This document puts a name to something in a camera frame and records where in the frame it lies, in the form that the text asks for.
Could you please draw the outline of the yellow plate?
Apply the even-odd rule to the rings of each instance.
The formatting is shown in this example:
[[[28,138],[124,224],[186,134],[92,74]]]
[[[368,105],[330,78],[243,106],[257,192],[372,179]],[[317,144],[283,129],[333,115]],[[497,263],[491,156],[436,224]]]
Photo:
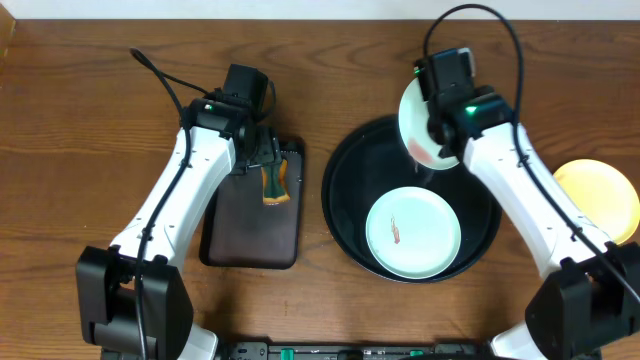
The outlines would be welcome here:
[[[639,227],[639,195],[613,166],[592,159],[565,163],[554,177],[576,206],[618,245]]]

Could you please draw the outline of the mint plate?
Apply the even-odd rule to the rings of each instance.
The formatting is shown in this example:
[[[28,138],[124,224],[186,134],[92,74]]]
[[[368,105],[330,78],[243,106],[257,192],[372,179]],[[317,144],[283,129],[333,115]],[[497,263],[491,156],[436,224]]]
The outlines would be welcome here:
[[[456,157],[439,156],[442,146],[428,132],[429,113],[420,83],[413,79],[406,87],[399,104],[398,126],[409,155],[420,165],[432,170],[447,170],[459,164]]]
[[[368,212],[365,236],[379,265],[404,280],[424,280],[444,272],[462,241],[453,208],[419,187],[401,187],[379,197]]]

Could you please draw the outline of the orange green scrub sponge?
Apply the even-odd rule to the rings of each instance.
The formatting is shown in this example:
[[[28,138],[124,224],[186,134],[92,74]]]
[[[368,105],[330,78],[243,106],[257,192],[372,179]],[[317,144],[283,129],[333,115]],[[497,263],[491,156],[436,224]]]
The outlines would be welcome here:
[[[277,205],[291,199],[286,185],[287,167],[288,161],[284,159],[261,168],[262,201],[265,205]]]

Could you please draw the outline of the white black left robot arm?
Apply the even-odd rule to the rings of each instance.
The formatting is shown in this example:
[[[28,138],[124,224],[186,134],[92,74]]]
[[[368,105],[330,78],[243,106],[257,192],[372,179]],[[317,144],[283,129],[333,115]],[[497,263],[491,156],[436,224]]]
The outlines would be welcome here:
[[[261,101],[197,98],[181,111],[168,163],[129,224],[76,264],[81,333],[115,358],[212,359],[181,272],[195,229],[228,175],[265,163],[274,135]]]

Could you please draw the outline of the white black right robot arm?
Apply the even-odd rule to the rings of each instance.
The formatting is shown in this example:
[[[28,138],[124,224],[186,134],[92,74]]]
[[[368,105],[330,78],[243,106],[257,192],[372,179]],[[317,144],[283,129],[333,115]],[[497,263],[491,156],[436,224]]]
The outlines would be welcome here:
[[[430,141],[492,193],[543,280],[525,319],[495,336],[494,355],[574,359],[639,331],[639,247],[619,247],[561,189],[492,88],[422,86]]]

